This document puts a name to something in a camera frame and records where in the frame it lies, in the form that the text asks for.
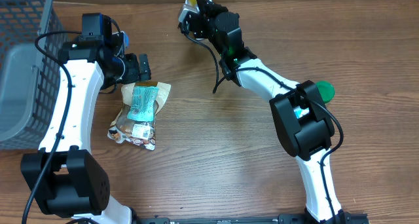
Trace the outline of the green lid white jar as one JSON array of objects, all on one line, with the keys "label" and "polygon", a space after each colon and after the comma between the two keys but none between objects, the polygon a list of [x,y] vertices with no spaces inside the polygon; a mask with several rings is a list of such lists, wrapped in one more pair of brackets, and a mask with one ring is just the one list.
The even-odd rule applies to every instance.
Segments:
[{"label": "green lid white jar", "polygon": [[329,103],[333,100],[335,97],[335,88],[331,83],[327,81],[319,81],[316,83],[316,86],[324,103]]}]

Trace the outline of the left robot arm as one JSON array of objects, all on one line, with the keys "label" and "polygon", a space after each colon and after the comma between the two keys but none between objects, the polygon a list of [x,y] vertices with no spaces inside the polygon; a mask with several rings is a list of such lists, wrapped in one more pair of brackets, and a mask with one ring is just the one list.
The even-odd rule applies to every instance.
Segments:
[{"label": "left robot arm", "polygon": [[91,153],[90,136],[101,90],[148,81],[146,55],[127,54],[127,36],[109,16],[84,14],[82,29],[53,61],[60,87],[48,130],[36,153],[26,153],[21,173],[29,202],[70,223],[138,223],[136,212],[111,196],[109,177]]}]

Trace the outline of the teal white tissue pack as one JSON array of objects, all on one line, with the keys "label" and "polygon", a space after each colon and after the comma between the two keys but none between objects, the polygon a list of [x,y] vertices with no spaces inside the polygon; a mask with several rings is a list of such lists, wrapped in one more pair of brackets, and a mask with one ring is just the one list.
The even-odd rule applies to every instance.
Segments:
[{"label": "teal white tissue pack", "polygon": [[304,117],[305,115],[309,114],[310,109],[309,108],[301,108],[300,106],[296,107],[293,109],[294,114],[296,116],[296,118],[300,119],[302,117]]}]

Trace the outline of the brown snack pouch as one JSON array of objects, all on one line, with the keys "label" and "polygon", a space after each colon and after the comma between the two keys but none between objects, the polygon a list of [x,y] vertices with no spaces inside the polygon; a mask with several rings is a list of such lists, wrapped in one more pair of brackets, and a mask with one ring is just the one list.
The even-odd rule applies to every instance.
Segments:
[{"label": "brown snack pouch", "polygon": [[107,131],[107,137],[119,144],[131,143],[155,150],[156,116],[164,107],[172,86],[145,81],[125,84],[121,88],[122,108]]}]

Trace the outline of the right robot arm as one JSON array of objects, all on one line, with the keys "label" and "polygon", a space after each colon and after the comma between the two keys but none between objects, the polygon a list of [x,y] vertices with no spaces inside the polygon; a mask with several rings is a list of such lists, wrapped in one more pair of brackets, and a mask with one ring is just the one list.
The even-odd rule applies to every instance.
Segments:
[{"label": "right robot arm", "polygon": [[277,137],[299,166],[306,192],[305,223],[343,223],[344,212],[333,185],[331,138],[340,130],[317,84],[286,79],[245,46],[239,14],[212,0],[186,0],[179,28],[196,44],[206,39],[215,60],[216,83],[233,81],[270,105]]}]

